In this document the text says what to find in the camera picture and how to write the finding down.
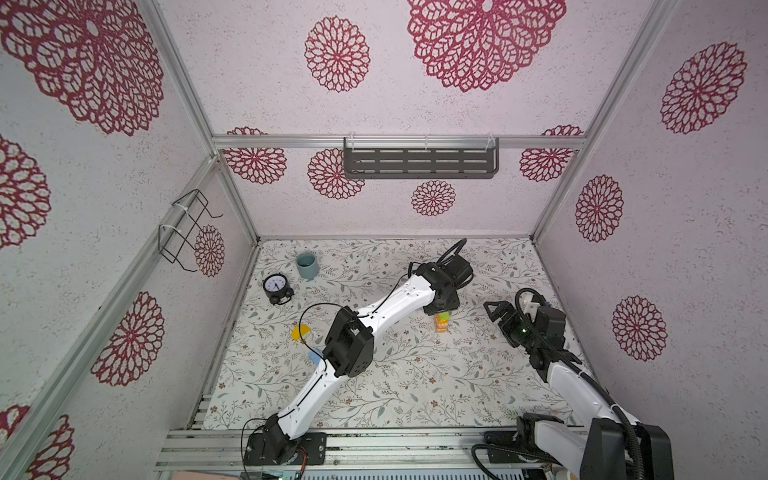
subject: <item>teal mug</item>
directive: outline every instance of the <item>teal mug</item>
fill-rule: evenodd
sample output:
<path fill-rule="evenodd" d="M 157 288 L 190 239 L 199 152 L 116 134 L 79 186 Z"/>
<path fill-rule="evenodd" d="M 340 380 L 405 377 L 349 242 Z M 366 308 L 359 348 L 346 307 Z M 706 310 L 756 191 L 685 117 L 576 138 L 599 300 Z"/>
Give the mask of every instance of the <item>teal mug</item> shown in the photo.
<path fill-rule="evenodd" d="M 314 253 L 304 252 L 296 257 L 296 269 L 303 279 L 311 280 L 320 273 L 320 264 Z"/>

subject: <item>floral tablecloth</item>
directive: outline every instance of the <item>floral tablecloth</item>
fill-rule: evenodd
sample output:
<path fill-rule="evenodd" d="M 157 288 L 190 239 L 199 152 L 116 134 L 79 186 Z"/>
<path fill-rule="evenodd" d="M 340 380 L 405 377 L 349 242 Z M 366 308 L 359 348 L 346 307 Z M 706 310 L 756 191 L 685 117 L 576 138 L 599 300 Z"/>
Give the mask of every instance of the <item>floral tablecloth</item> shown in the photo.
<path fill-rule="evenodd" d="M 456 240 L 272 240 L 263 242 L 240 309 L 205 429 L 240 429 L 293 399 L 315 369 L 308 349 L 290 336 L 312 303 L 353 309 L 385 296 L 410 261 L 436 259 Z M 320 275 L 299 277 L 294 260 L 311 251 Z M 574 423 L 571 408 L 511 348 L 483 309 L 488 300 L 512 300 L 533 287 L 557 299 L 529 240 L 470 239 L 462 256 L 475 270 L 459 291 L 462 306 L 447 333 L 431 317 L 412 313 L 376 338 L 373 363 L 342 386 L 315 417 L 313 427 L 423 427 L 514 425 L 523 412 L 545 412 Z M 283 273 L 295 289 L 284 306 L 269 303 L 263 279 Z M 304 323 L 307 342 L 322 349 L 336 307 L 314 307 Z M 582 357 L 570 327 L 566 346 Z"/>

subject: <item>red floral medallion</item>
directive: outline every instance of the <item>red floral medallion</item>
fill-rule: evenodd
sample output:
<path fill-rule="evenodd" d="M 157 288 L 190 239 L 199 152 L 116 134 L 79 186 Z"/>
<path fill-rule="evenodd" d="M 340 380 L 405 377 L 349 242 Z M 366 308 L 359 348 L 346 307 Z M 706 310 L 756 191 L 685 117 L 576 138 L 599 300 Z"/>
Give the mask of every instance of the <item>red floral medallion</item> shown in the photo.
<path fill-rule="evenodd" d="M 194 242 L 194 259 L 205 276 L 214 276 L 224 265 L 224 240 L 213 225 L 206 225 Z"/>
<path fill-rule="evenodd" d="M 266 135 L 257 128 L 238 127 L 229 135 Z M 222 151 L 232 171 L 255 184 L 271 184 L 286 172 L 286 156 L 282 148 L 231 148 Z"/>
<path fill-rule="evenodd" d="M 619 183 L 608 175 L 588 181 L 576 202 L 576 225 L 591 242 L 607 239 L 619 226 L 624 200 Z"/>
<path fill-rule="evenodd" d="M 366 184 L 351 180 L 344 174 L 344 152 L 338 148 L 319 151 L 310 160 L 306 174 L 315 190 L 328 198 L 354 197 Z"/>
<path fill-rule="evenodd" d="M 306 66 L 331 91 L 348 91 L 368 73 L 371 58 L 366 37 L 345 18 L 325 17 L 304 42 Z"/>
<path fill-rule="evenodd" d="M 661 99 L 661 121 L 676 134 L 711 124 L 736 99 L 745 70 L 744 52 L 727 41 L 697 52 L 672 76 Z"/>
<path fill-rule="evenodd" d="M 29 411 L 28 406 L 14 405 L 10 409 L 0 412 L 0 449 L 8 441 L 16 426 Z"/>
<path fill-rule="evenodd" d="M 573 125 L 558 125 L 543 135 L 581 135 L 584 132 Z M 520 157 L 523 176 L 537 182 L 560 177 L 574 151 L 568 148 L 527 148 Z"/>
<path fill-rule="evenodd" d="M 160 114 L 163 70 L 131 0 L 0 0 L 0 34 L 77 120 L 133 135 Z"/>
<path fill-rule="evenodd" d="M 0 135 L 0 249 L 35 236 L 51 211 L 50 196 L 35 159 Z"/>
<path fill-rule="evenodd" d="M 619 346 L 636 360 L 653 360 L 667 346 L 667 324 L 648 299 L 628 296 L 616 305 L 614 335 Z"/>
<path fill-rule="evenodd" d="M 488 90 L 528 67 L 565 0 L 408 0 L 414 55 L 445 87 Z"/>
<path fill-rule="evenodd" d="M 91 367 L 91 373 L 99 383 L 112 386 L 126 386 L 138 380 L 149 370 L 163 346 L 164 324 L 156 299 L 148 292 L 139 293 Z"/>
<path fill-rule="evenodd" d="M 74 452 L 69 415 L 62 415 L 56 430 L 45 439 L 42 450 L 27 468 L 26 480 L 61 480 L 69 472 L 69 461 Z"/>
<path fill-rule="evenodd" d="M 441 180 L 430 180 L 419 185 L 411 196 L 411 205 L 421 215 L 434 217 L 444 214 L 456 200 L 456 192 L 450 184 Z"/>

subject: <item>clock face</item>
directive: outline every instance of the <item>clock face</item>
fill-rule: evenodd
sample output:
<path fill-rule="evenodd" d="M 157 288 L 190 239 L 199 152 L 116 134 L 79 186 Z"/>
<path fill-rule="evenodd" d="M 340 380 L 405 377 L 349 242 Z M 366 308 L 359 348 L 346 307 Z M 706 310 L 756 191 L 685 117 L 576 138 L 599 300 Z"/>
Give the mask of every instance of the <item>clock face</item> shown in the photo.
<path fill-rule="evenodd" d="M 282 290 L 286 285 L 286 278 L 282 275 L 272 275 L 264 282 L 264 289 L 267 292 L 275 293 Z"/>

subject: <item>black twin bell alarm clock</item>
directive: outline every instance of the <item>black twin bell alarm clock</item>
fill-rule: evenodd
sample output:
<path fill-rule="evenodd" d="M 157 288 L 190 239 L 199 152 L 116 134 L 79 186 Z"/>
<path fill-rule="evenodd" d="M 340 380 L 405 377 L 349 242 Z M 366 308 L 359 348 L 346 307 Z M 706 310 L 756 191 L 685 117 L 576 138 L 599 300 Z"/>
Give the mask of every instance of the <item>black twin bell alarm clock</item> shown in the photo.
<path fill-rule="evenodd" d="M 293 297 L 293 289 L 288 285 L 288 279 L 282 273 L 269 275 L 264 279 L 262 287 L 273 305 L 285 305 Z"/>

